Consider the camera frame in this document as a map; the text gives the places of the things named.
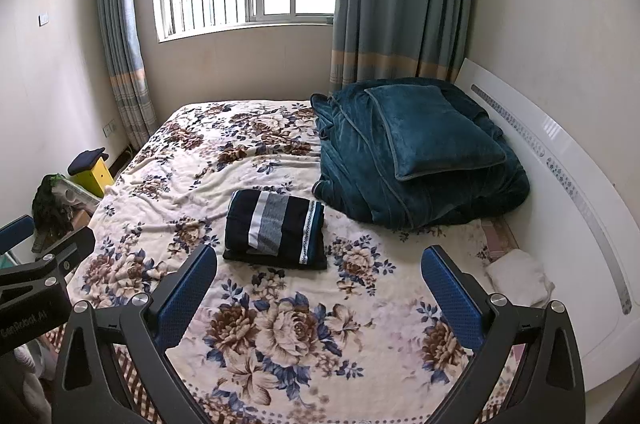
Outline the teal velvet pillow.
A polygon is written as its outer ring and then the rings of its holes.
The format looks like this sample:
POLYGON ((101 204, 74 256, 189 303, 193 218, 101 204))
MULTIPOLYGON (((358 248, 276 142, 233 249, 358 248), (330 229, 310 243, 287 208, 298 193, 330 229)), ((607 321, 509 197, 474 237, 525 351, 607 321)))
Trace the teal velvet pillow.
POLYGON ((495 140, 434 85, 384 85, 367 94, 381 117, 397 181, 506 162, 495 140))

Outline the folded white cloth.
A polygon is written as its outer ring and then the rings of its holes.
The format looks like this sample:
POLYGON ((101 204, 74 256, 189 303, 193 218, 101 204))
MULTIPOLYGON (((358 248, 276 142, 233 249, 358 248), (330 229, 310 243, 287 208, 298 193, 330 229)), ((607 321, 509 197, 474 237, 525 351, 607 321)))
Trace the folded white cloth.
POLYGON ((495 291, 504 294, 513 305, 544 306, 554 290, 541 263, 520 249, 513 249, 489 264, 486 274, 495 291))

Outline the yellow stool with cushion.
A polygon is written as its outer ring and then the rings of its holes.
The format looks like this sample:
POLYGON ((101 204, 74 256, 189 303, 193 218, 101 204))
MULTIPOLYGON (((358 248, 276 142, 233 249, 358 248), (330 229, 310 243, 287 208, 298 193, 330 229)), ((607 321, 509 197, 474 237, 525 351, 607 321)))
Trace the yellow stool with cushion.
POLYGON ((114 178, 105 164, 107 159, 104 147, 82 151, 68 166, 67 174, 75 184, 103 198, 105 188, 114 184, 114 178))

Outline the navy grey striped sweater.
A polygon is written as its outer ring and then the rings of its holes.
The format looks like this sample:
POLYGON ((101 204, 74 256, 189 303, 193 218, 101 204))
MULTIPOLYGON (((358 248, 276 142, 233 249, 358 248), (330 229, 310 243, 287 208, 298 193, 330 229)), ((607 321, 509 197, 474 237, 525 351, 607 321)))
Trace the navy grey striped sweater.
POLYGON ((326 269, 324 206, 316 200, 241 189, 232 193, 224 259, 299 270, 326 269))

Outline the teal velvet quilt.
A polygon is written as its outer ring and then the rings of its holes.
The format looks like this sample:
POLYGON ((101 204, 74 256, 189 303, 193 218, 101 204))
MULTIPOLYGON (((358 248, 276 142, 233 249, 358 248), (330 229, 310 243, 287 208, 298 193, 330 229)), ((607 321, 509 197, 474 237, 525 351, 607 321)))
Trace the teal velvet quilt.
POLYGON ((466 224, 519 207, 529 180, 502 129, 487 111, 449 82, 429 78, 363 81, 330 96, 314 94, 320 138, 320 177, 314 195, 357 222, 388 229, 466 224), (472 120, 506 153, 506 162, 487 169, 426 175, 397 181, 381 117, 369 88, 434 85, 454 109, 472 120))

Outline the floral cream bed blanket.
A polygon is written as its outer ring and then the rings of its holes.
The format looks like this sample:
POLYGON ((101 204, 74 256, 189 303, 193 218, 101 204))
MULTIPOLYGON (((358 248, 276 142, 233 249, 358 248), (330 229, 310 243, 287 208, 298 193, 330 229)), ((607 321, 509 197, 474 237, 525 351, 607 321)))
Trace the floral cream bed blanket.
MULTIPOLYGON (((73 301, 118 306, 151 291, 199 245, 224 247, 238 189, 301 198, 319 175, 306 102, 179 108, 107 190, 90 226, 94 252, 68 285, 73 301)), ((220 261, 169 359, 219 423, 422 423, 471 354, 420 273, 433 244, 487 285, 514 248, 500 219, 388 230, 326 210, 328 266, 287 270, 220 261)))

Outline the white bed headboard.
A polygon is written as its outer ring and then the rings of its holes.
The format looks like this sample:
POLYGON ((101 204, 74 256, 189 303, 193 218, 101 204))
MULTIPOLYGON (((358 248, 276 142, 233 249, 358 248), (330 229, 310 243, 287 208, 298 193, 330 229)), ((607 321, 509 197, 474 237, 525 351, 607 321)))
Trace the white bed headboard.
POLYGON ((503 130, 529 180, 526 201, 506 215, 568 310, 585 388, 639 358, 639 227, 608 177, 565 129, 472 60, 456 81, 503 130))

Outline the left blue-grey curtain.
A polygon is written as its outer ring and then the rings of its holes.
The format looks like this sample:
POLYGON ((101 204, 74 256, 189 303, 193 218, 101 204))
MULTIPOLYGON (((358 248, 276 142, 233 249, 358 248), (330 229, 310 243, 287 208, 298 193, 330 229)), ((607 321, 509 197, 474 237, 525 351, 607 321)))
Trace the left blue-grey curtain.
POLYGON ((96 0, 108 80, 129 143, 140 149, 157 130, 134 0, 96 0))

